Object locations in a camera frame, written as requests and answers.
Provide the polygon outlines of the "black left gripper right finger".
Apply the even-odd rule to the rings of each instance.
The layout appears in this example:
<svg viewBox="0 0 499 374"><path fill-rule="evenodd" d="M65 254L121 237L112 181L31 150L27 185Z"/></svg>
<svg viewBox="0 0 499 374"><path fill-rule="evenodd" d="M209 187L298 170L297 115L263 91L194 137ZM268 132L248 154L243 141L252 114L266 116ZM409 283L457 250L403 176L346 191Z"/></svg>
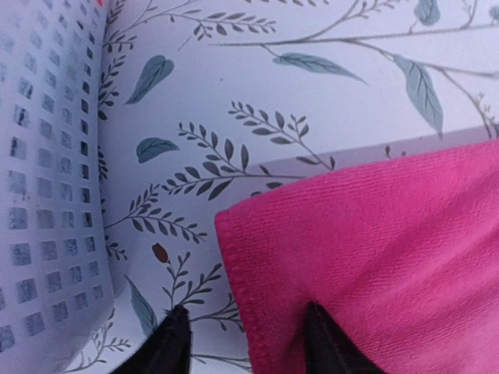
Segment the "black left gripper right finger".
<svg viewBox="0 0 499 374"><path fill-rule="evenodd" d="M381 374L327 310L316 302L307 306L304 349L308 374Z"/></svg>

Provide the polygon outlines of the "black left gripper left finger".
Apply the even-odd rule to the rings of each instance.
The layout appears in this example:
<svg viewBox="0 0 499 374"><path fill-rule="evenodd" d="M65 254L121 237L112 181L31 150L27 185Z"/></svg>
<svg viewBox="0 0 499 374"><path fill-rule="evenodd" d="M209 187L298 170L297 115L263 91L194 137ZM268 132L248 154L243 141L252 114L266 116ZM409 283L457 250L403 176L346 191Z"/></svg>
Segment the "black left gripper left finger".
<svg viewBox="0 0 499 374"><path fill-rule="evenodd" d="M189 312L176 305L139 349L115 369L115 374L187 374L191 352Z"/></svg>

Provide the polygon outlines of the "pink towel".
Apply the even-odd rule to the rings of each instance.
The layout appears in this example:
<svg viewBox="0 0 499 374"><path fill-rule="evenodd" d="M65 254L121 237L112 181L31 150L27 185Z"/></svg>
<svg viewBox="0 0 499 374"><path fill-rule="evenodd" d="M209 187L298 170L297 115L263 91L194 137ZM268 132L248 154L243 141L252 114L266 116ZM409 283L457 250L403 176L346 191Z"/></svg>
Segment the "pink towel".
<svg viewBox="0 0 499 374"><path fill-rule="evenodd" d="M498 370L498 143L344 168L215 218L255 373L304 373L307 309L338 369Z"/></svg>

